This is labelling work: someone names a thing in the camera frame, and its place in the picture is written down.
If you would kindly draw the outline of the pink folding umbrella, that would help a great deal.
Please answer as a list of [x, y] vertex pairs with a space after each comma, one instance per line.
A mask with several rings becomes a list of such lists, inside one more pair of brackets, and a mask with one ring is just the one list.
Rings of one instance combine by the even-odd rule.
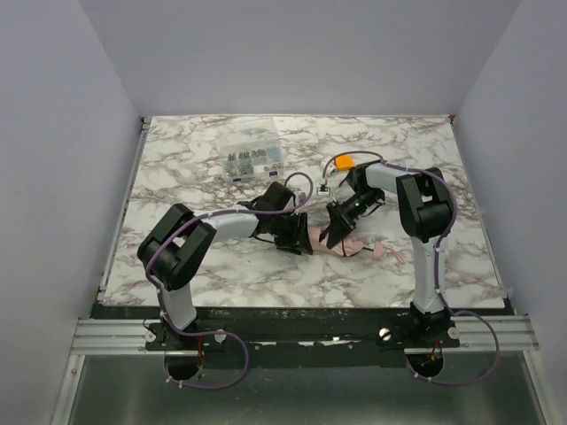
[[399, 265], [404, 265], [406, 263], [406, 260], [400, 253], [381, 242], [376, 242], [372, 247], [369, 247], [366, 246], [362, 240], [353, 236], [347, 236], [334, 247], [328, 248], [326, 245], [328, 237], [325, 236], [322, 240], [320, 240], [320, 236], [322, 235], [321, 228], [309, 226], [307, 231], [311, 247], [313, 251], [316, 252], [326, 253], [341, 258], [351, 258], [362, 251], [369, 251], [372, 254], [372, 259], [374, 260], [380, 261], [384, 257], [391, 255], [396, 259]]

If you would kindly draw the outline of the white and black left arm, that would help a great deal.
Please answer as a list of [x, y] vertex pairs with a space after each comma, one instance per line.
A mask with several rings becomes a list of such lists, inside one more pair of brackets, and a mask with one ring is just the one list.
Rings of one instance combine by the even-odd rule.
[[213, 243], [266, 234], [279, 251], [311, 255], [307, 214], [296, 212], [305, 202], [272, 182], [261, 196], [226, 210], [197, 213], [183, 204], [171, 206], [137, 250], [164, 321], [184, 331], [197, 319], [190, 281]]

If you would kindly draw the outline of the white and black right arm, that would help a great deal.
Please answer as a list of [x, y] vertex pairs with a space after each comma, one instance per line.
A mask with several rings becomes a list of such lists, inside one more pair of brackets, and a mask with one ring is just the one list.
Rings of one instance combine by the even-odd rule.
[[357, 220], [385, 200], [385, 192], [397, 196], [400, 224], [410, 237], [414, 253], [415, 290], [410, 312], [423, 324], [448, 316], [444, 304], [445, 238], [457, 215], [457, 203], [442, 172], [403, 168], [383, 160], [355, 166], [346, 177], [353, 195], [327, 205], [329, 226], [320, 241], [331, 249], [354, 231]]

